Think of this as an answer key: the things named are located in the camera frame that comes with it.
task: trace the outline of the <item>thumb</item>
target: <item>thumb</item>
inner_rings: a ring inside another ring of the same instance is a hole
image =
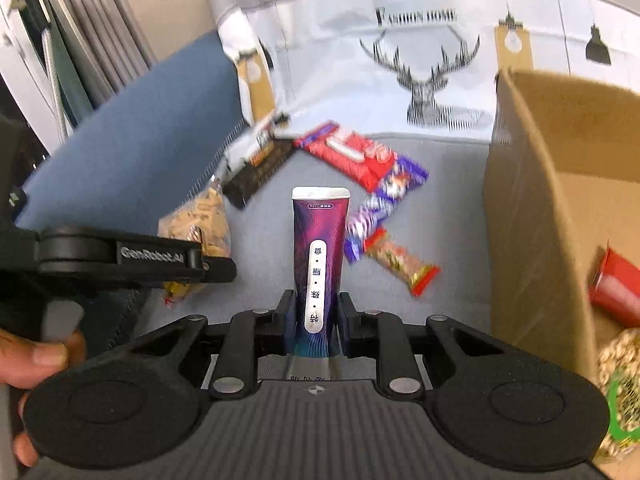
[[[33,388],[66,368],[67,360],[63,344],[34,343],[0,330],[0,384]]]

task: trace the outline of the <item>red package in box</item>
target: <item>red package in box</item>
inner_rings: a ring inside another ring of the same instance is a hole
[[[295,142],[296,146],[331,164],[371,193],[390,170],[398,154],[380,142],[329,121]]]
[[[624,326],[640,326],[640,269],[607,248],[589,298]]]

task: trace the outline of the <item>crosshair logo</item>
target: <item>crosshair logo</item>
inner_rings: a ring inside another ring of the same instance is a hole
[[[309,388],[307,390],[311,395],[313,396],[320,396],[322,394],[325,393],[325,389],[322,386],[318,386],[317,384],[314,384],[311,388]]]

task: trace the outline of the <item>deer antler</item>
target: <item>deer antler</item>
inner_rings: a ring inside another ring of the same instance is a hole
[[[378,65],[383,66],[395,72],[398,76],[398,82],[408,90],[412,90],[416,86],[431,87],[433,91],[444,88],[447,84],[445,76],[449,73],[460,70],[468,66],[476,57],[478,50],[480,49],[480,36],[476,41],[476,46],[469,53],[466,41],[460,38],[456,31],[450,26],[450,30],[460,40],[460,53],[456,54],[453,63],[449,62],[449,56],[447,55],[444,47],[442,47],[442,63],[438,63],[435,67],[431,68],[431,77],[426,80],[415,80],[411,75],[411,69],[400,61],[400,49],[396,47],[393,60],[390,60],[386,53],[383,53],[380,49],[380,41],[384,38],[386,30],[378,36],[373,42],[373,50],[370,51],[364,46],[364,42],[360,40],[360,46],[367,53],[367,55]]]

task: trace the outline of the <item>human hand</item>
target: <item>human hand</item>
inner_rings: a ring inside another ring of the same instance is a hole
[[[83,361],[85,354],[86,346],[80,332],[74,332],[62,344],[34,343],[0,330],[0,384],[29,390],[67,366]],[[24,394],[20,400],[20,416],[27,395]],[[24,432],[14,440],[14,453],[25,466],[31,467],[38,461],[38,455]]]

